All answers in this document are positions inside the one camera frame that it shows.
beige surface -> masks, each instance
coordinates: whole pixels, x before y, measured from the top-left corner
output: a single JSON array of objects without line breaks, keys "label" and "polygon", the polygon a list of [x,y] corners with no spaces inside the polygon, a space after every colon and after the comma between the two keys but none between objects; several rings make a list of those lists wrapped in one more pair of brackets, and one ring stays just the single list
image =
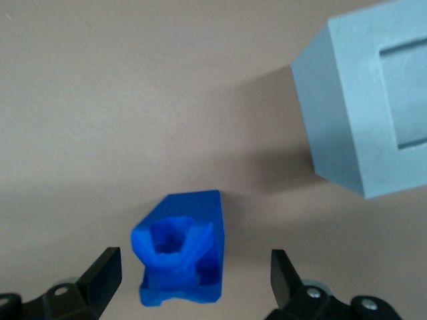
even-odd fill
[{"label": "beige surface", "polygon": [[[263,319],[270,249],[337,298],[425,319],[427,188],[369,201],[316,177],[289,64],[355,0],[0,1],[0,292],[32,299],[110,245],[102,319]],[[131,228],[220,189],[223,297],[139,304]]]}]

rectangular recess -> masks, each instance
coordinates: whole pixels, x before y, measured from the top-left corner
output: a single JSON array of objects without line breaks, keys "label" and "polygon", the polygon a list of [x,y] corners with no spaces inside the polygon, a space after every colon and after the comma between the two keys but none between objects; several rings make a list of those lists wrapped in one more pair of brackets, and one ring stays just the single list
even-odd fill
[{"label": "rectangular recess", "polygon": [[399,149],[427,143],[427,38],[380,51]]}]

hexagonal hole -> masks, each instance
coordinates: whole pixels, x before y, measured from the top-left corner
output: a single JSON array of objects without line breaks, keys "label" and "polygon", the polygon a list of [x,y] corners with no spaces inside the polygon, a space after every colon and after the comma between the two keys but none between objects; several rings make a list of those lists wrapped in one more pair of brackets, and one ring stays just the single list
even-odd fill
[{"label": "hexagonal hole", "polygon": [[189,217],[172,217],[159,220],[150,227],[156,253],[180,252],[194,220]]}]

metal screw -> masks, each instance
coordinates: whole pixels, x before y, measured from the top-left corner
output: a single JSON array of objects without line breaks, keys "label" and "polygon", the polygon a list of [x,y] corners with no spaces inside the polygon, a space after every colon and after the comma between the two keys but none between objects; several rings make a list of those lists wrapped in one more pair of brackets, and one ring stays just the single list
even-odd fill
[{"label": "metal screw", "polygon": [[308,288],[307,294],[314,299],[320,298],[321,294],[316,288]]},{"label": "metal screw", "polygon": [[63,295],[64,293],[66,293],[68,291],[67,287],[60,287],[58,289],[55,290],[55,295]]},{"label": "metal screw", "polygon": [[367,308],[368,310],[373,310],[373,311],[375,311],[375,310],[377,310],[377,309],[378,309],[377,304],[376,304],[375,302],[373,302],[373,300],[371,300],[371,299],[363,299],[363,300],[362,300],[362,305],[363,305],[365,308]]},{"label": "metal screw", "polygon": [[8,302],[9,302],[8,298],[2,298],[2,299],[0,299],[0,307],[8,304]]}]

blue 3d printed object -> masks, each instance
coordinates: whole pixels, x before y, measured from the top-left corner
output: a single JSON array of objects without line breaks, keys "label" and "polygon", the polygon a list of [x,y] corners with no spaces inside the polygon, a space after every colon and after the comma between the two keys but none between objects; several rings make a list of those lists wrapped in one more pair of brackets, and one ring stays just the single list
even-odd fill
[{"label": "blue 3d printed object", "polygon": [[224,224],[219,191],[168,195],[131,232],[145,265],[145,306],[171,298],[212,303],[221,296]]},{"label": "blue 3d printed object", "polygon": [[292,63],[316,173],[366,198],[427,184],[427,1],[329,19]]}]

